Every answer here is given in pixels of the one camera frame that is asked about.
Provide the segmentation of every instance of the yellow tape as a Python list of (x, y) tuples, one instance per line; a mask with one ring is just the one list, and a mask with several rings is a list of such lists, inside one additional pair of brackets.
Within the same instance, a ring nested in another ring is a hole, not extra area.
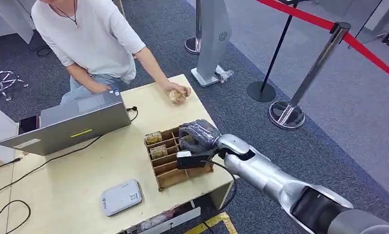
[[(209, 227), (213, 227), (214, 225), (218, 224), (220, 221), (223, 221), (230, 234), (237, 234), (237, 231), (234, 228), (234, 225), (231, 222), (231, 219), (229, 218), (229, 215), (226, 212), (216, 215), (215, 217), (207, 220), (206, 223)], [(192, 228), (191, 230), (185, 232), (184, 234), (199, 234), (204, 232), (205, 230), (207, 230), (207, 227), (202, 223)]]
[(79, 135), (82, 135), (82, 134), (85, 134), (85, 133), (89, 133), (89, 132), (91, 132), (93, 129), (85, 129), (85, 130), (82, 130), (81, 132), (79, 132), (79, 133), (74, 133), (74, 134), (72, 134), (70, 137), (71, 138), (73, 138), (73, 137), (77, 137), (77, 136), (79, 136)]

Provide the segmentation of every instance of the red barrier rope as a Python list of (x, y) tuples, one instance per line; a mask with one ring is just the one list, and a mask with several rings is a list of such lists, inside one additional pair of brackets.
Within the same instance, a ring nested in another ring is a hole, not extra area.
[[(305, 11), (301, 11), (299, 9), (287, 6), (283, 3), (280, 3), (276, 0), (257, 0), (258, 2), (270, 6), (276, 10), (282, 11), (294, 17), (300, 18), (306, 22), (315, 24), (321, 28), (325, 28), (327, 30), (331, 30), (334, 23), (328, 21), (326, 19), (320, 18), (318, 16), (314, 16)], [(357, 39), (355, 39), (350, 33), (347, 33), (344, 36), (344, 41), (347, 42), (350, 46), (352, 46), (356, 51), (366, 57), (368, 60), (373, 62), (379, 68), (383, 69), (385, 72), (389, 74), (389, 66), (387, 66), (381, 59), (379, 59), (375, 54), (373, 54), (369, 49), (367, 49), (362, 43), (360, 43)]]

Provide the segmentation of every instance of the gray carpet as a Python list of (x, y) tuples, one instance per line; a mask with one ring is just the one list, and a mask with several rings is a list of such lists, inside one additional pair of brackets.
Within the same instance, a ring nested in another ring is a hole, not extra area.
[[(231, 42), (266, 72), (288, 15), (256, 0), (225, 2), (233, 28)], [(327, 20), (348, 21), (355, 35), (376, 2), (363, 0), (363, 8), (355, 4), (344, 17), (309, 1), (298, 8)], [(270, 79), (292, 97), (329, 37), (327, 30), (293, 18)], [(366, 46), (389, 65), (387, 45), (375, 40)], [(337, 47), (300, 106), (389, 192), (389, 75), (347, 47), (345, 42)]]
[[(223, 85), (198, 86), (190, 75), (197, 57), (188, 54), (183, 47), (184, 40), (193, 35), (195, 28), (194, 9), (186, 1), (127, 0), (123, 3), (127, 19), (150, 47), (166, 75), (186, 75), (222, 132), (243, 138), (287, 173), (329, 187), (355, 207), (389, 222), (389, 194), (310, 118), (296, 131), (281, 130), (269, 121), (269, 103), (254, 102), (246, 94), (247, 85), (262, 79), (263, 73), (232, 44), (221, 65), (234, 70), (235, 75)], [(0, 51), (0, 68), (14, 69), (31, 81), (29, 88), (17, 91), (12, 102), (4, 104), (0, 98), (1, 110), (18, 119), (59, 102), (69, 84), (66, 72), (55, 56), (37, 58), (27, 52), (26, 45), (16, 35), (0, 38), (0, 48), (9, 50)], [(130, 88), (152, 82), (140, 65), (137, 70), (137, 78)], [(287, 99), (275, 88), (277, 99)], [(226, 209), (238, 233), (297, 232), (278, 206), (244, 181), (238, 182), (236, 198)], [(188, 223), (171, 233), (180, 233), (194, 225)], [(213, 228), (215, 233), (227, 233), (222, 225)]]

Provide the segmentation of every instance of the robotic arm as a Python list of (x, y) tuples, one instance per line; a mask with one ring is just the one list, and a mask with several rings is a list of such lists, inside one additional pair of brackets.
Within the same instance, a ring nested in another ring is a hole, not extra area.
[[(194, 158), (203, 157), (202, 151), (217, 152), (232, 174), (278, 203), (302, 233), (389, 234), (389, 223), (354, 209), (349, 201), (324, 186), (285, 173), (253, 146), (232, 134), (220, 135), (205, 120), (182, 125), (180, 134), (190, 136), (181, 144), (191, 148)], [(195, 160), (190, 164), (198, 166)]]

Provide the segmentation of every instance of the qr code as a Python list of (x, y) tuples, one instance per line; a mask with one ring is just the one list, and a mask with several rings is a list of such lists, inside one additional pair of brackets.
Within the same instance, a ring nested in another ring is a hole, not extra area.
[(137, 200), (137, 193), (136, 194), (131, 194), (130, 195), (130, 200), (131, 201)]

